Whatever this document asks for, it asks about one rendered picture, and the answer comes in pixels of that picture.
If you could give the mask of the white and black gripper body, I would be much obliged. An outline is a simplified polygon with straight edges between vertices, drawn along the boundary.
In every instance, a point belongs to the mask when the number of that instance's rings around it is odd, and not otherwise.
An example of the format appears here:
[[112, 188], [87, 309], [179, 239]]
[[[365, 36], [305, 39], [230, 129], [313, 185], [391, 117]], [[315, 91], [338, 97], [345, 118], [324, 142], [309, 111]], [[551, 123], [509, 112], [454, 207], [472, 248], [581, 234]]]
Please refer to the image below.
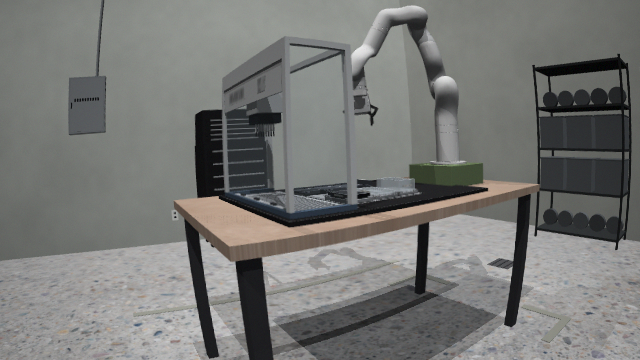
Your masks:
[[[359, 96], [354, 97], [354, 114], [355, 115], [363, 115], [368, 114], [371, 111], [370, 99], [367, 93], [367, 96]], [[359, 114], [360, 113], [360, 114]]]

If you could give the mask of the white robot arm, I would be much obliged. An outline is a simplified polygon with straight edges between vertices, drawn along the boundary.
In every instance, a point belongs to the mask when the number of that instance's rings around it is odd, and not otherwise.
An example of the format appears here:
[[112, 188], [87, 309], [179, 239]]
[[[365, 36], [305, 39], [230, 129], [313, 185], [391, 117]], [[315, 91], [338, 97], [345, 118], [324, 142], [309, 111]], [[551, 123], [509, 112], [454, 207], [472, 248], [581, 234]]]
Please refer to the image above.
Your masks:
[[458, 86], [454, 79], [446, 76], [438, 46], [425, 26], [427, 20], [426, 10], [419, 6], [384, 9], [378, 13], [362, 46], [352, 54], [354, 97], [367, 96], [364, 65], [377, 55], [390, 28], [407, 24], [422, 56], [430, 92], [435, 98], [437, 162], [430, 164], [466, 164], [459, 157]]

